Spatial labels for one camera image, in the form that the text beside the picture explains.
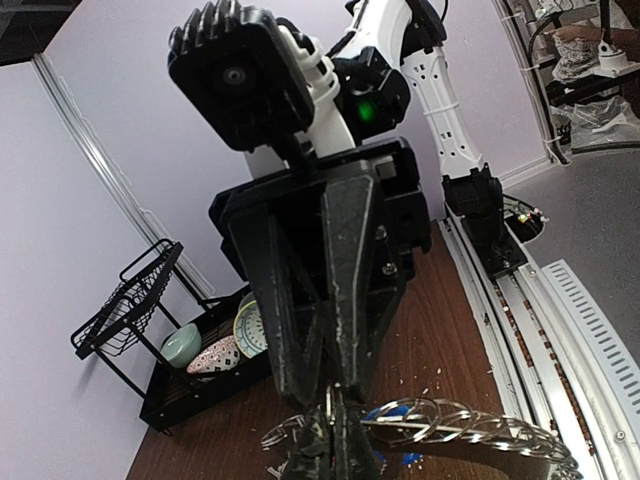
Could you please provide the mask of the pile of tagged keys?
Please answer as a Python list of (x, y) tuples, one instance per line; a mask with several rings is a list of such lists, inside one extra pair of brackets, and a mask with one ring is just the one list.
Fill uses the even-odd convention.
[[(371, 410), (365, 417), (365, 420), (379, 420), (382, 419), (393, 419), (393, 418), (402, 418), (409, 411), (409, 407), (406, 405), (399, 405), (395, 408), (392, 408), (388, 411), (381, 413), (381, 408), (375, 408)], [(387, 464), (387, 458), (378, 450), (374, 451), (374, 456), (376, 460), (381, 463), (383, 466)], [(411, 465), (420, 462), (423, 456), (418, 453), (409, 453), (404, 452), (401, 457), (401, 464), (406, 467), (410, 467)]]

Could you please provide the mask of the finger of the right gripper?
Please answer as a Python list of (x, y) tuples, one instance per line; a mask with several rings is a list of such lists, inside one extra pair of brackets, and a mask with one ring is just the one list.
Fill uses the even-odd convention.
[(318, 394), (325, 302), (320, 204), (257, 206), (234, 213), (231, 241), (265, 327), (276, 390), (295, 408)]
[(332, 380), (351, 400), (367, 396), (366, 301), (376, 215), (383, 205), (379, 181), (371, 173), (330, 181), (321, 200), (329, 295), (325, 345), (332, 362)]

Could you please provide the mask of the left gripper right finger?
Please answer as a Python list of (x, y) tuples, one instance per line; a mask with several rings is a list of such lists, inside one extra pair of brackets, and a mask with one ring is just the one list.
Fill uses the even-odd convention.
[(380, 478), (374, 451), (361, 424), (359, 410), (339, 406), (333, 425), (334, 478), (374, 480)]

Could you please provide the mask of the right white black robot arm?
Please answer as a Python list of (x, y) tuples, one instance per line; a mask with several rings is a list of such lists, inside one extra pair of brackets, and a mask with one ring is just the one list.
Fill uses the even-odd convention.
[(323, 380), (356, 402), (374, 351), (431, 245), (415, 154), (385, 133), (417, 100), (439, 144), (449, 208), (490, 274), (517, 263), (502, 188), (468, 138), (426, 1), (353, 1), (330, 49), (291, 21), (215, 1), (172, 35), (174, 81), (254, 166), (216, 196), (222, 248), (256, 296), (278, 393), (304, 407)]

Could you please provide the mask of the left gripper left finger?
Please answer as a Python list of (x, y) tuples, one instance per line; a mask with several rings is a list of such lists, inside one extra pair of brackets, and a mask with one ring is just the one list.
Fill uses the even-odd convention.
[(307, 412), (284, 469), (285, 479), (334, 478), (331, 419), (326, 406), (317, 406)]

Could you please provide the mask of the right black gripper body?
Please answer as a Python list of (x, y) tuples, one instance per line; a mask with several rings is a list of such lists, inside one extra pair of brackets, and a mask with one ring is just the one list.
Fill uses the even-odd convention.
[[(305, 205), (318, 202), (322, 217), (321, 200), (327, 184), (363, 173), (371, 173), (377, 178), (384, 200), (376, 215), (375, 253), (366, 301), (370, 361), (389, 329), (407, 282), (414, 276), (413, 250), (428, 250), (431, 246), (427, 202), (414, 152), (405, 139), (383, 140), (333, 155), (320, 161), (311, 172), (283, 170), (229, 188), (215, 196), (209, 216), (221, 235), (222, 251), (249, 284), (228, 229), (234, 213), (261, 203)], [(328, 301), (325, 263), (321, 358), (328, 355), (325, 345)]]

